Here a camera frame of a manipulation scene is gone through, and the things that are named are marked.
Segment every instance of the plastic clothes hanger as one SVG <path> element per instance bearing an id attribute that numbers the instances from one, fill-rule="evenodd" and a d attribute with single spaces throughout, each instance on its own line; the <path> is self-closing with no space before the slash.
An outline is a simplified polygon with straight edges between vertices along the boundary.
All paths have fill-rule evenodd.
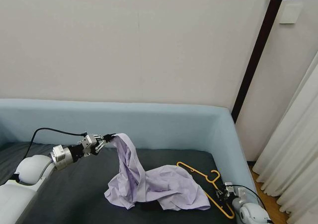
<path id="1" fill-rule="evenodd" d="M 196 173 L 202 175 L 203 177 L 205 177 L 205 179 L 207 180 L 207 182 L 211 183 L 211 184 L 215 187 L 215 189 L 217 189 L 217 190 L 219 189 L 218 186 L 215 184 L 215 182 L 216 182 L 216 181 L 220 178 L 220 176 L 221 176 L 218 171 L 216 171 L 216 170 L 211 170 L 211 173 L 216 173 L 216 175 L 217 175 L 217 177 L 211 181 L 211 180 L 208 178 L 207 175 L 205 175 L 204 173 L 201 173 L 200 171 L 198 171 L 198 170 L 192 168 L 191 166 L 185 164 L 184 162 L 181 162 L 181 161 L 177 162 L 177 166 L 180 167 L 180 164 L 182 164 L 183 166 L 189 168 L 191 172 L 196 172 Z M 232 208 L 231 208 L 228 204 L 227 204 L 227 206 L 228 206 L 228 208 L 229 208 L 229 210 L 230 210 L 230 212 L 231 212 L 231 215 L 229 215 L 226 211 L 224 211 L 223 207 L 220 206 L 216 201 L 214 201 L 213 198 L 211 198 L 211 196 L 210 196 L 209 194 L 207 194 L 207 192 L 205 192 L 205 194 L 206 194 L 207 197 L 214 203 L 214 205 L 217 206 L 218 209 L 220 209 L 220 211 L 221 211 L 227 218 L 233 219 L 233 218 L 235 217 L 235 214 L 234 214 Z"/>

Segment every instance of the bed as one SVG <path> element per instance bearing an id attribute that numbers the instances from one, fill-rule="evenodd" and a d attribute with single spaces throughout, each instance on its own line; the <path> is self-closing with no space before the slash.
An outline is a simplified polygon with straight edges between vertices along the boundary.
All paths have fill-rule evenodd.
<path id="1" fill-rule="evenodd" d="M 24 155 L 37 128 L 95 134 L 126 133 L 145 170 L 183 161 L 204 173 L 218 169 L 223 182 L 255 190 L 228 109 L 200 105 L 103 103 L 0 99 L 0 181 L 6 180 Z M 53 145 L 73 145 L 76 137 L 38 133 L 29 155 L 48 154 Z M 208 211 L 162 211 L 157 202 L 130 210 L 108 203 L 103 193 L 118 172 L 114 148 L 83 158 L 53 173 L 24 223 L 193 223 L 229 224 L 213 204 Z M 212 196 L 202 177 L 193 178 Z M 252 202 L 256 199 L 249 195 Z"/>

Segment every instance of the white wall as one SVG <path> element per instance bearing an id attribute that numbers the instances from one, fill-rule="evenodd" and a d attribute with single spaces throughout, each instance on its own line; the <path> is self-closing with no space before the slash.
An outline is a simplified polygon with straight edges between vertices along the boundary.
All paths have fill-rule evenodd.
<path id="1" fill-rule="evenodd" d="M 294 25 L 279 24 L 284 5 L 302 3 Z M 318 50 L 318 0 L 286 0 L 257 67 L 237 121 L 247 160 L 256 160 Z"/>
<path id="2" fill-rule="evenodd" d="M 0 0 L 0 98 L 232 108 L 269 0 Z"/>

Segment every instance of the wooden floor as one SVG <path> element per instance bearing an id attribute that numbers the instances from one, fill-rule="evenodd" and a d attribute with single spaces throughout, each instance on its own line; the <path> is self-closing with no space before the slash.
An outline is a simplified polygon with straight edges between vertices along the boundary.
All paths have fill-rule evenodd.
<path id="1" fill-rule="evenodd" d="M 258 174 L 254 173 L 251 169 L 251 167 L 249 167 L 253 179 L 254 179 L 254 183 L 256 185 L 256 189 L 258 192 L 258 195 L 260 196 L 260 198 L 262 199 L 262 201 L 264 202 L 267 212 L 269 214 L 269 217 L 272 219 L 272 221 L 275 224 L 286 224 L 286 220 L 288 219 L 288 215 L 286 213 L 281 213 L 279 211 L 279 205 L 276 203 L 277 198 L 275 197 L 270 197 L 267 196 L 266 194 L 264 194 L 261 190 L 260 187 L 262 186 L 262 183 L 257 183 L 256 179 L 258 177 Z"/>

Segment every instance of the light switch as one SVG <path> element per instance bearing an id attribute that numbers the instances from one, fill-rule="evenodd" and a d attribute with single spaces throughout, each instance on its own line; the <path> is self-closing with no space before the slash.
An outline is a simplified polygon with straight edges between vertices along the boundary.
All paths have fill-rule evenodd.
<path id="1" fill-rule="evenodd" d="M 298 4 L 287 4 L 283 9 L 283 13 L 280 16 L 280 24 L 295 24 L 300 12 L 302 11 L 303 5 Z"/>

